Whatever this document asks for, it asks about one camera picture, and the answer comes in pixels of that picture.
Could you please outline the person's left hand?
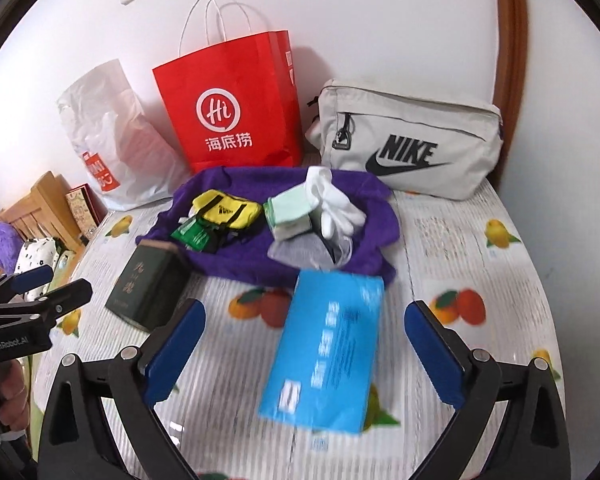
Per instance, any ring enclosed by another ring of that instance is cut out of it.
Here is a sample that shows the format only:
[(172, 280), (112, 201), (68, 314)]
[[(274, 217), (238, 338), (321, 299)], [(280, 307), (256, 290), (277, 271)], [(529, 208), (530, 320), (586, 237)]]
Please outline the person's left hand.
[(23, 368), (18, 360), (0, 364), (0, 422), (12, 431), (30, 424), (29, 395)]

